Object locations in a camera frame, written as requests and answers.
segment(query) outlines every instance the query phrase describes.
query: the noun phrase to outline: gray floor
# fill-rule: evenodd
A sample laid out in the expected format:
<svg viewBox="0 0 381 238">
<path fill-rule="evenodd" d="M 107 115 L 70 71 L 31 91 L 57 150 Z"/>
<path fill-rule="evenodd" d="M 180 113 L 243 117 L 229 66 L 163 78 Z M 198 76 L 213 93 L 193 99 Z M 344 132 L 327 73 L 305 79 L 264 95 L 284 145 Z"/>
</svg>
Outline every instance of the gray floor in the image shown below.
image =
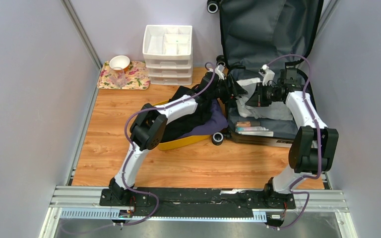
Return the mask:
<svg viewBox="0 0 381 238">
<path fill-rule="evenodd" d="M 294 213 L 286 215 L 286 223 L 296 217 Z M 60 220 L 69 232 L 84 232 L 110 224 L 110 220 L 71 219 Z M 108 227 L 85 235 L 68 235 L 58 229 L 56 238 L 340 238 L 338 224 L 333 213 L 305 213 L 291 228 L 281 231 L 267 229 L 260 223 L 235 222 L 166 222 L 146 221 L 141 224 L 124 227 Z"/>
</svg>

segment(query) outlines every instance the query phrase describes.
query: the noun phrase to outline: yellow basket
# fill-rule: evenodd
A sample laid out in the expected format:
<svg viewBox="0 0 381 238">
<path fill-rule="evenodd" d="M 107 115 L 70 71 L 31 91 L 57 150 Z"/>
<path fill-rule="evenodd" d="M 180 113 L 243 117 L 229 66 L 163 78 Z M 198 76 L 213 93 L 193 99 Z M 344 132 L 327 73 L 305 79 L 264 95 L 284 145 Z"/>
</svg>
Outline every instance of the yellow basket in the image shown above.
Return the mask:
<svg viewBox="0 0 381 238">
<path fill-rule="evenodd" d="M 168 102 L 169 101 L 164 101 L 164 102 L 161 102 L 161 103 L 157 103 L 154 106 L 156 106 L 156 105 L 163 105 L 163 104 L 166 104 Z M 197 143 L 199 141 L 205 140 L 205 139 L 210 138 L 210 137 L 211 137 L 211 135 L 193 135 L 193 136 L 188 136 L 188 137 L 185 137 L 185 138 L 182 138 L 182 139 L 172 140 L 172 141 L 169 141 L 169 142 L 160 143 L 160 144 L 158 144 L 157 148 L 159 150 L 176 149 L 176 148 L 179 148 L 179 147 L 182 147 L 182 146 L 185 146 L 185 145 L 190 145 L 190 144 Z"/>
</svg>

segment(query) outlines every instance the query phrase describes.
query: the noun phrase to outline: white cloth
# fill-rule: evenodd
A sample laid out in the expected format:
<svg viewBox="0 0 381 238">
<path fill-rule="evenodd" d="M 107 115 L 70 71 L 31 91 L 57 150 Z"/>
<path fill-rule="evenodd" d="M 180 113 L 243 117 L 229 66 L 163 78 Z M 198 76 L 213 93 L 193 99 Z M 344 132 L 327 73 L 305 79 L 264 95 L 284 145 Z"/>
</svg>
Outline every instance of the white cloth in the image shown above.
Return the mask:
<svg viewBox="0 0 381 238">
<path fill-rule="evenodd" d="M 250 107 L 246 106 L 246 102 L 255 93 L 256 85 L 261 83 L 260 78 L 250 78 L 238 80 L 237 83 L 245 89 L 248 94 L 237 97 L 237 111 L 239 115 L 247 118 L 269 118 L 274 120 L 293 120 L 293 115 L 288 107 L 283 102 L 273 102 L 269 107 Z"/>
</svg>

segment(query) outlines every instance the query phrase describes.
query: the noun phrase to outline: suitcase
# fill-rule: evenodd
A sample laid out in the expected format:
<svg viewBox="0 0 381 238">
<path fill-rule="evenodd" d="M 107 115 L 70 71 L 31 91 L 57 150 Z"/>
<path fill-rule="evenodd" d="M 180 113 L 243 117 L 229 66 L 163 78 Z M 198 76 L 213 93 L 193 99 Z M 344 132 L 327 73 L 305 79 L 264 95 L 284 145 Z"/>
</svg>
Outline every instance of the suitcase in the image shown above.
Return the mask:
<svg viewBox="0 0 381 238">
<path fill-rule="evenodd" d="M 322 6 L 323 0 L 209 0 L 208 12 L 220 14 L 223 55 L 217 57 L 217 64 L 228 68 L 227 78 L 238 81 L 261 77 L 259 69 L 279 56 L 307 57 L 316 36 Z M 288 57 L 274 63 L 270 67 L 275 72 L 274 80 L 281 69 L 297 68 L 302 62 L 302 59 Z M 297 75 L 304 82 L 307 80 L 300 69 Z M 308 90 L 315 106 L 310 85 Z M 287 109 L 281 104 L 275 106 Z M 243 118 L 237 112 L 235 100 L 227 102 L 225 109 L 229 122 L 226 138 L 237 143 L 290 147 L 298 131 L 294 120 Z M 273 131 L 273 137 L 235 132 L 236 122 L 254 120 Z"/>
</svg>

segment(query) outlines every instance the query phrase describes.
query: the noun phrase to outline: wooden surface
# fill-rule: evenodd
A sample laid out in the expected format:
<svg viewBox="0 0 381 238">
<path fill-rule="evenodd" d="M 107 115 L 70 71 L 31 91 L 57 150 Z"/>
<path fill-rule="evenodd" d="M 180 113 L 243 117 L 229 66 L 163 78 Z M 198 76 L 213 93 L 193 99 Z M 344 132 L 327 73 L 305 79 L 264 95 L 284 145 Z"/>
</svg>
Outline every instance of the wooden surface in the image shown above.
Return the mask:
<svg viewBox="0 0 381 238">
<path fill-rule="evenodd" d="M 205 74 L 193 72 L 194 84 Z M 107 186 L 119 171 L 129 144 L 124 136 L 126 119 L 145 103 L 168 100 L 177 86 L 150 85 L 149 89 L 101 89 L 82 147 L 72 185 Z M 269 178 L 288 164 L 288 148 L 237 144 L 210 139 L 185 147 L 150 151 L 136 177 L 136 186 L 263 188 Z M 298 188 L 323 189 L 320 180 L 307 180 Z"/>
</svg>

